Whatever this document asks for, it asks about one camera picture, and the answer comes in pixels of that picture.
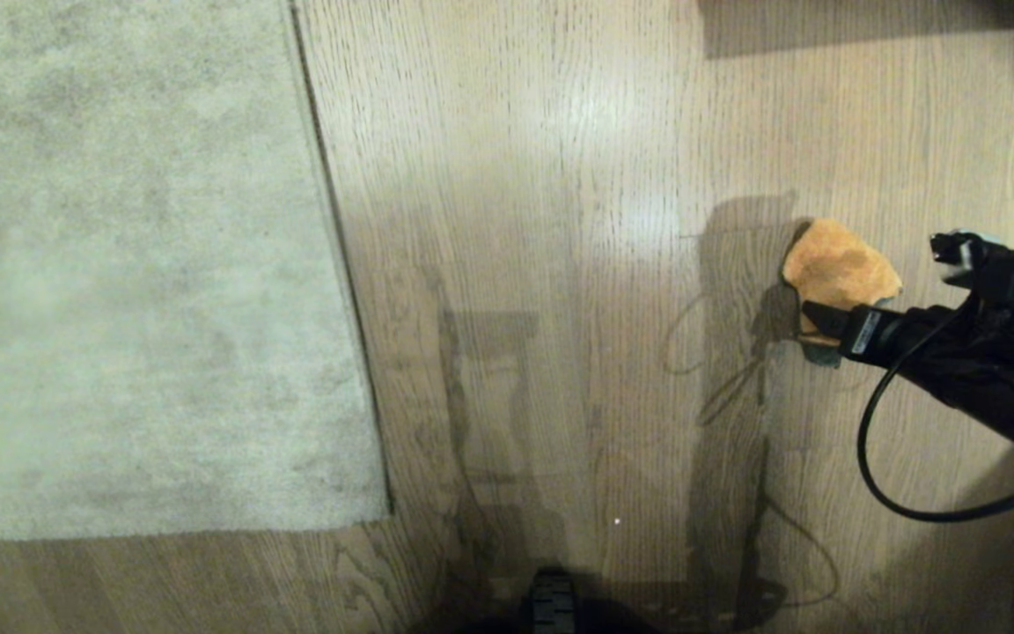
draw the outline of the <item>sponge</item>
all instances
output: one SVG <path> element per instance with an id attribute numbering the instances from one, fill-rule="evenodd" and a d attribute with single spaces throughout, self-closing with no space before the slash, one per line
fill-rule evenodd
<path id="1" fill-rule="evenodd" d="M 879 304 L 902 289 L 901 278 L 885 256 L 827 217 L 809 224 L 789 250 L 781 273 L 797 289 L 801 304 L 810 300 L 845 310 L 861 303 Z M 840 365 L 840 354 L 834 350 L 840 342 L 820 336 L 803 312 L 799 338 L 810 361 Z"/>

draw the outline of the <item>wooden floor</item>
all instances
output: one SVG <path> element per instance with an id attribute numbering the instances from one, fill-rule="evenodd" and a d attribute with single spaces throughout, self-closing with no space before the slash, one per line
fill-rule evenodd
<path id="1" fill-rule="evenodd" d="M 953 304 L 931 232 L 1014 245 L 1014 30 L 762 4 L 303 4 L 394 515 L 0 544 L 0 631 L 447 631 L 554 564 L 666 631 L 759 621 L 774 584 L 755 631 L 1006 631 L 1014 514 L 870 498 L 881 372 L 804 361 L 778 268 L 837 217 L 898 308 Z M 1014 489 L 1009 444 L 907 384 L 871 456 L 919 508 Z"/>

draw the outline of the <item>black cable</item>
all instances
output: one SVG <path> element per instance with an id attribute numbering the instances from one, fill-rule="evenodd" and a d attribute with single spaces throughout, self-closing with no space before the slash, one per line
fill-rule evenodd
<path id="1" fill-rule="evenodd" d="M 999 498 L 999 500 L 994 502 L 989 502 L 987 504 L 982 504 L 979 506 L 973 506 L 970 509 L 964 510 L 947 510 L 947 512 L 929 512 L 928 510 L 914 510 L 906 508 L 906 506 L 898 504 L 886 497 L 886 494 L 878 489 L 878 485 L 874 482 L 874 477 L 871 475 L 871 468 L 866 462 L 866 436 L 868 436 L 868 429 L 871 426 L 871 418 L 874 418 L 874 410 L 878 407 L 878 401 L 882 400 L 882 394 L 886 392 L 886 385 L 890 384 L 890 380 L 897 375 L 897 370 L 901 368 L 906 360 L 917 354 L 919 350 L 922 350 L 927 343 L 933 340 L 938 333 L 949 328 L 949 325 L 957 318 L 960 318 L 965 309 L 968 309 L 970 305 L 974 305 L 971 300 L 965 300 L 964 303 L 958 305 L 956 309 L 953 310 L 948 316 L 941 321 L 940 324 L 934 326 L 930 329 L 929 333 L 925 334 L 921 340 L 911 346 L 909 350 L 901 353 L 900 356 L 894 360 L 894 364 L 890 366 L 886 373 L 878 381 L 878 385 L 874 389 L 874 393 L 871 395 L 871 400 L 868 401 L 865 409 L 863 410 L 863 417 L 860 420 L 860 430 L 858 431 L 857 440 L 857 455 L 858 465 L 860 465 L 860 474 L 862 474 L 863 482 L 866 483 L 866 487 L 871 490 L 871 494 L 874 498 L 881 502 L 886 508 L 893 510 L 897 514 L 902 515 L 902 517 L 913 518 L 913 520 L 934 522 L 934 523 L 950 523 L 950 522 L 961 522 L 975 520 L 975 518 L 990 517 L 998 513 L 1003 513 L 1006 510 L 1014 509 L 1014 494 L 1008 497 Z"/>

